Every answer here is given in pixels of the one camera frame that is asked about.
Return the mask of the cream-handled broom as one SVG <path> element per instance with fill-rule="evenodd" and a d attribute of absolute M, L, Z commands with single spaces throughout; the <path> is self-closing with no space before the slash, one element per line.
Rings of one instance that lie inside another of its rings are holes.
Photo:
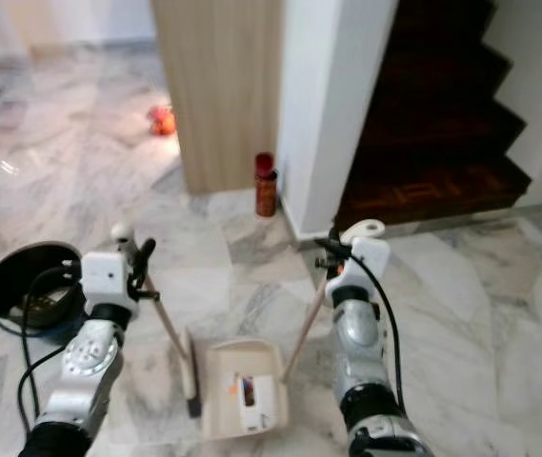
<path fill-rule="evenodd" d="M 134 255 L 137 248 L 140 247 L 144 241 L 136 239 L 134 228 L 127 223 L 118 223 L 118 225 L 110 228 L 110 239 L 117 245 L 118 251 L 122 255 L 126 256 L 128 266 L 130 266 L 130 278 L 134 274 Z M 146 273 L 150 275 L 150 261 L 149 268 Z M 202 401 L 200 380 L 198 380 L 197 373 L 197 360 L 195 356 L 195 347 L 191 340 L 191 336 L 187 332 L 179 332 L 175 329 L 174 323 L 171 321 L 170 316 L 166 313 L 165 305 L 161 300 L 160 304 L 156 304 L 153 301 L 150 302 L 151 309 L 162 324 L 163 329 L 167 332 L 167 335 L 171 338 L 174 352 L 176 357 L 179 358 L 179 373 L 180 373 L 180 387 L 182 388 L 183 396 L 185 399 L 185 405 L 187 405 L 188 414 L 192 419 L 200 419 L 202 412 L 204 412 L 204 401 Z"/>

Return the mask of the cream long-handled dustpan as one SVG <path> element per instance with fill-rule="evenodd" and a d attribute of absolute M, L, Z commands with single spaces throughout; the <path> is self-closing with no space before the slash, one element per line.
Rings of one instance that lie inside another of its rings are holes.
<path fill-rule="evenodd" d="M 383 240 L 387 225 L 379 219 L 362 219 L 336 235 L 336 241 L 349 244 L 354 238 Z M 371 424 L 404 417 L 398 390 L 392 379 L 387 339 L 395 331 L 395 318 L 385 305 L 380 282 L 376 292 L 362 288 L 340 288 L 327 295 L 329 275 L 315 287 L 306 304 L 304 322 L 298 328 L 295 344 L 289 353 L 273 341 L 240 338 L 215 344 L 204 353 L 204 432 L 210 439 L 246 438 L 237 418 L 235 377 L 241 374 L 269 374 L 276 378 L 279 426 L 265 432 L 284 429 L 290 422 L 290 379 L 311 332 L 324 312 L 331 314 L 328 339 L 337 369 L 336 396 L 344 428 L 354 444 L 365 445 Z"/>

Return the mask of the red canister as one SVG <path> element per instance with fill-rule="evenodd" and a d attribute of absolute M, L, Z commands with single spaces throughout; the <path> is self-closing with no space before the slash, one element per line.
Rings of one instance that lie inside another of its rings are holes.
<path fill-rule="evenodd" d="M 254 212 L 257 216 L 271 218 L 276 213 L 275 158 L 269 152 L 254 157 Z"/>

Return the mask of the black round bin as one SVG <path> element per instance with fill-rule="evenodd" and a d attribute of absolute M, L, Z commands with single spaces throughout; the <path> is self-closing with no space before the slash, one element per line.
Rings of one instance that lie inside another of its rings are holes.
<path fill-rule="evenodd" d="M 82 255 L 62 241 L 40 241 L 0 260 L 0 329 L 65 344 L 84 319 L 78 282 Z"/>

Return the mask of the dark wooden staircase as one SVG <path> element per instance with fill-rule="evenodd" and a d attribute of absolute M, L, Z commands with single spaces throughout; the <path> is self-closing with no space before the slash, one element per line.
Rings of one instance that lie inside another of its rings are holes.
<path fill-rule="evenodd" d="M 526 122 L 496 100 L 511 61 L 484 43 L 495 0 L 398 0 L 335 214 L 387 225 L 510 208 L 532 179 L 509 157 Z"/>

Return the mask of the white card package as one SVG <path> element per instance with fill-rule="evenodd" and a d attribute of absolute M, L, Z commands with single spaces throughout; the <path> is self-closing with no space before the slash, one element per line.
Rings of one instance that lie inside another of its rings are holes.
<path fill-rule="evenodd" d="M 269 374 L 241 374 L 235 377 L 237 418 L 246 434 L 265 432 L 279 426 L 276 378 Z"/>

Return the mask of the light wooden cabinet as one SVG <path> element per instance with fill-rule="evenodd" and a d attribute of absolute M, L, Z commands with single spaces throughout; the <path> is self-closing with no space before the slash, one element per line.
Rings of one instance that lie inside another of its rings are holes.
<path fill-rule="evenodd" d="M 150 0 L 191 194 L 249 189 L 276 149 L 285 0 Z"/>

